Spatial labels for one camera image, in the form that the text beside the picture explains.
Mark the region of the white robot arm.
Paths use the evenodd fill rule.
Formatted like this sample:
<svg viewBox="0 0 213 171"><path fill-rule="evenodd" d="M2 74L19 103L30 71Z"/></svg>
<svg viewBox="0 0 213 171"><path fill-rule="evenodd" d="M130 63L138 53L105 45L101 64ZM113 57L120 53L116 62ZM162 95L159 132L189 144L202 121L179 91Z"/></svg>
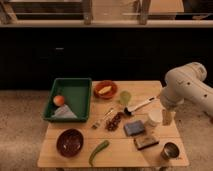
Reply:
<svg viewBox="0 0 213 171"><path fill-rule="evenodd" d="M173 111L185 99L202 108L213 124L213 88L204 83L207 77L205 66L191 62L169 70L164 77L166 86L159 99L167 111Z"/></svg>

